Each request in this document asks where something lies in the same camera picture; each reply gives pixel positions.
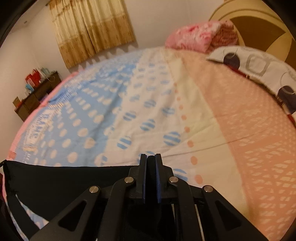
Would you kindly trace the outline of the beige patterned curtain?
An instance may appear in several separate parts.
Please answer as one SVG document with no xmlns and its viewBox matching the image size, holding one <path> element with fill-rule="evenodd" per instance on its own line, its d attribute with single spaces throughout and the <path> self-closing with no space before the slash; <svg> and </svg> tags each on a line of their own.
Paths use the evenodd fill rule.
<svg viewBox="0 0 296 241">
<path fill-rule="evenodd" d="M 135 41 L 122 1 L 49 1 L 48 5 L 67 69 Z"/>
</svg>

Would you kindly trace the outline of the white circle-patterned pillow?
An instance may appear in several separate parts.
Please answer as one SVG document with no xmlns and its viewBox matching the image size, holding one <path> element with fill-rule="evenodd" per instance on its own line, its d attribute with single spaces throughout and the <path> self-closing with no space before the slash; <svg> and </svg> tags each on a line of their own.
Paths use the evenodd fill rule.
<svg viewBox="0 0 296 241">
<path fill-rule="evenodd" d="M 295 70 L 266 52 L 245 47 L 219 47 L 207 60 L 227 65 L 232 70 L 264 86 L 295 123 Z"/>
</svg>

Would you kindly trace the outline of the red gift bag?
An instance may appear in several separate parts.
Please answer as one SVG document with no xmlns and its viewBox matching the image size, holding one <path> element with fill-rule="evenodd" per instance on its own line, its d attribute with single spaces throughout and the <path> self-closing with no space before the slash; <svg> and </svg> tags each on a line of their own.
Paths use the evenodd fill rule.
<svg viewBox="0 0 296 241">
<path fill-rule="evenodd" d="M 31 87 L 35 88 L 40 85 L 41 75 L 37 69 L 33 69 L 32 73 L 30 73 L 25 81 L 27 84 L 31 85 Z"/>
</svg>

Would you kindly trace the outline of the small cardboard box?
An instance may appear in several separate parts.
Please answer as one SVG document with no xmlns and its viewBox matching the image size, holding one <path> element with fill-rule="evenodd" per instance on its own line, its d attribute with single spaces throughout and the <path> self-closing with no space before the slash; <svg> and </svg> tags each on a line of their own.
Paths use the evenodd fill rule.
<svg viewBox="0 0 296 241">
<path fill-rule="evenodd" d="M 21 101 L 18 97 L 16 97 L 14 100 L 13 100 L 13 105 L 15 106 L 15 108 L 18 108 L 20 105 L 21 105 Z"/>
</svg>

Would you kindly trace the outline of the blue pink patterned bedspread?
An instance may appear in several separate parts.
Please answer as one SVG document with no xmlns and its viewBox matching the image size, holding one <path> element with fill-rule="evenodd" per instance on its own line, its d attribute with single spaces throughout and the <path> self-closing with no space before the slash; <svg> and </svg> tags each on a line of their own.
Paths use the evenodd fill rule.
<svg viewBox="0 0 296 241">
<path fill-rule="evenodd" d="M 260 86 L 192 51 L 146 49 L 70 75 L 24 122 L 9 159 L 102 167 L 157 153 L 269 240 L 295 219 L 295 127 Z"/>
</svg>

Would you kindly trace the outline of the brown beige headboard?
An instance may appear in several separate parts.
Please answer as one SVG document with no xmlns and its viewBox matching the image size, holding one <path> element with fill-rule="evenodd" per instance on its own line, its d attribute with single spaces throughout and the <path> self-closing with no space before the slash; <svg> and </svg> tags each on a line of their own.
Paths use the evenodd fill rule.
<svg viewBox="0 0 296 241">
<path fill-rule="evenodd" d="M 224 1 L 210 20 L 231 21 L 241 46 L 272 54 L 295 68 L 295 38 L 278 14 L 263 1 Z"/>
</svg>

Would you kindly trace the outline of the dark wooden desk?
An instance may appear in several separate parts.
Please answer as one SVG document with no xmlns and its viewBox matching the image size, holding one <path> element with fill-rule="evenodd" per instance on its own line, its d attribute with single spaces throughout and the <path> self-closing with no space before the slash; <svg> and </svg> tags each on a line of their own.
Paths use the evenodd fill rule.
<svg viewBox="0 0 296 241">
<path fill-rule="evenodd" d="M 15 113 L 22 121 L 41 104 L 46 96 L 48 96 L 61 83 L 60 75 L 57 71 L 51 73 L 32 93 L 23 99 L 15 108 Z"/>
</svg>

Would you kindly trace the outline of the black cloth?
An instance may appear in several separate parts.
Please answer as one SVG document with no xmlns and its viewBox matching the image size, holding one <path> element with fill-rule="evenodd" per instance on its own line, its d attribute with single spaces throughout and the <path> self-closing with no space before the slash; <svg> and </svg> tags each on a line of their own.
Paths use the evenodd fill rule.
<svg viewBox="0 0 296 241">
<path fill-rule="evenodd" d="M 74 201 L 87 188 L 97 186 L 109 197 L 116 181 L 128 176 L 131 166 L 48 167 L 5 160 L 5 191 L 17 221 L 29 220 L 30 211 L 47 221 Z"/>
</svg>

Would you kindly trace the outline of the pink floral pillow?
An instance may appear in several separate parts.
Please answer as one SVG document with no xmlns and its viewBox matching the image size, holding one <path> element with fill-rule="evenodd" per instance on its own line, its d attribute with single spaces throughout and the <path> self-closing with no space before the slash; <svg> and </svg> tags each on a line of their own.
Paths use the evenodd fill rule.
<svg viewBox="0 0 296 241">
<path fill-rule="evenodd" d="M 208 21 L 181 27 L 171 33 L 165 47 L 211 53 L 219 47 L 238 44 L 238 34 L 230 21 Z"/>
</svg>

